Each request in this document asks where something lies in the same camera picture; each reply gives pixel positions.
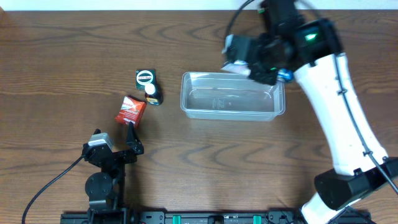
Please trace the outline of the red Panadol ActiFast box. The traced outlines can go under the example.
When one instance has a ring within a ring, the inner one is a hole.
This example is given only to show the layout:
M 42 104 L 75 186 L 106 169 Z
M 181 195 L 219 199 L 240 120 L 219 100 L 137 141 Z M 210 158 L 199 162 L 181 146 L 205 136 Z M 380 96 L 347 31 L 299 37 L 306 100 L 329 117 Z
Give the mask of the red Panadol ActiFast box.
M 118 115 L 115 117 L 115 120 L 118 123 L 126 125 L 132 123 L 136 128 L 138 127 L 142 115 L 144 114 L 145 108 L 146 102 L 136 100 L 130 96 L 125 96 L 121 105 L 121 109 L 119 110 Z

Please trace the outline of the dark syrup bottle white cap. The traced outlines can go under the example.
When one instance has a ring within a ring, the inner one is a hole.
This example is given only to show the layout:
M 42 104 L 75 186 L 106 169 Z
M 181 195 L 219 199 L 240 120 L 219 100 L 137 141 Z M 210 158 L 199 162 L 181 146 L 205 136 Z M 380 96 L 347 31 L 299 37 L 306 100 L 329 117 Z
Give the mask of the dark syrup bottle white cap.
M 151 105 L 159 106 L 163 103 L 163 96 L 156 84 L 149 83 L 145 86 L 145 98 Z

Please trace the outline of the green Zam-Buk box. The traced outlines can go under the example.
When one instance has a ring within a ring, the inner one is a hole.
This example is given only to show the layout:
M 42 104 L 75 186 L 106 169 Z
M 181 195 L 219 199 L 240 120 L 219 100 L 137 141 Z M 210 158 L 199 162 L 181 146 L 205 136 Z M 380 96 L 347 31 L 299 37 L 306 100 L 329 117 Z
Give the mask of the green Zam-Buk box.
M 136 70 L 136 88 L 144 90 L 147 84 L 155 84 L 156 71 L 154 69 Z

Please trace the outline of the blue Kool Fever box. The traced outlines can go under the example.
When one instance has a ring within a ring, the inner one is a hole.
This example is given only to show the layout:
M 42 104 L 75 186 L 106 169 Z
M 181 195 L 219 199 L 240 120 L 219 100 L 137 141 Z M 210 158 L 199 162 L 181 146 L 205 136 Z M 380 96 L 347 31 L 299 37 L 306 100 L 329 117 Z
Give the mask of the blue Kool Fever box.
M 277 81 L 283 83 L 290 83 L 294 80 L 294 73 L 291 70 L 281 68 L 277 72 Z

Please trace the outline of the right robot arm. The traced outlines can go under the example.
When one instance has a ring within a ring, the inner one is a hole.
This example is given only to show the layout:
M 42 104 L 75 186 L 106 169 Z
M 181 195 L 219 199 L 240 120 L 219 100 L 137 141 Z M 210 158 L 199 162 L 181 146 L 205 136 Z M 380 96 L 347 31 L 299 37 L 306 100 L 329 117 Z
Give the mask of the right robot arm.
M 259 37 L 224 35 L 224 70 L 266 85 L 297 82 L 328 142 L 333 168 L 315 177 L 315 195 L 295 223 L 333 223 L 353 204 L 385 185 L 396 189 L 397 159 L 375 137 L 356 95 L 336 29 L 314 11 L 308 22 L 295 2 L 263 1 L 266 31 Z

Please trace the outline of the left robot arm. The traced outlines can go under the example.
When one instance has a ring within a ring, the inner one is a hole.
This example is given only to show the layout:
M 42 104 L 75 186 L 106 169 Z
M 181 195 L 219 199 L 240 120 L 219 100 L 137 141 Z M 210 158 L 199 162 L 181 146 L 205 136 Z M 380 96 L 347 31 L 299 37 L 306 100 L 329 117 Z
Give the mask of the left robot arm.
M 84 160 L 101 169 L 85 184 L 89 197 L 86 223 L 139 223 L 138 214 L 124 205 L 125 165 L 135 163 L 137 156 L 144 153 L 132 122 L 128 124 L 126 144 L 128 149 L 113 152 L 109 134 L 97 129 L 83 145 Z

